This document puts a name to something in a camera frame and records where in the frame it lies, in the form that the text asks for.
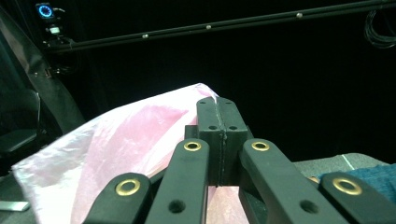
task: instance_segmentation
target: white plastic sheet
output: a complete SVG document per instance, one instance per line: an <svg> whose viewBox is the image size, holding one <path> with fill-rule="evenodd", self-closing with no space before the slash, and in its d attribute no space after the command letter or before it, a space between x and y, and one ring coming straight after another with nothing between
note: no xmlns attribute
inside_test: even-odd
<svg viewBox="0 0 396 224"><path fill-rule="evenodd" d="M169 163L196 102L217 95L196 84L125 105L93 119L13 166L38 223L82 223L115 176L152 176ZM209 190L208 223L246 223L237 188Z"/></svg>

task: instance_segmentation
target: dark wall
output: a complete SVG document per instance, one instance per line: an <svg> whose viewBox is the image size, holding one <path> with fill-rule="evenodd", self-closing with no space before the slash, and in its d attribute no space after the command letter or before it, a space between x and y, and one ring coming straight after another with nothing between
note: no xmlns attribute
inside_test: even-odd
<svg viewBox="0 0 396 224"><path fill-rule="evenodd" d="M66 8L64 26L77 41L336 3L53 2ZM395 162L395 50L366 42L365 16L85 50L79 72L63 81L87 119L202 82L235 101L253 134L293 161L360 152Z"/></svg>

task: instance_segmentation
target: black chair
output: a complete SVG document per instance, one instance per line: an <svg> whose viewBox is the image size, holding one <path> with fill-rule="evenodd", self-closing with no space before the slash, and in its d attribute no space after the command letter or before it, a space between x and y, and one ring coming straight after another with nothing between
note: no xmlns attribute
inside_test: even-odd
<svg viewBox="0 0 396 224"><path fill-rule="evenodd" d="M40 149L40 98L32 90L5 92L0 96L0 175L16 162Z"/></svg>

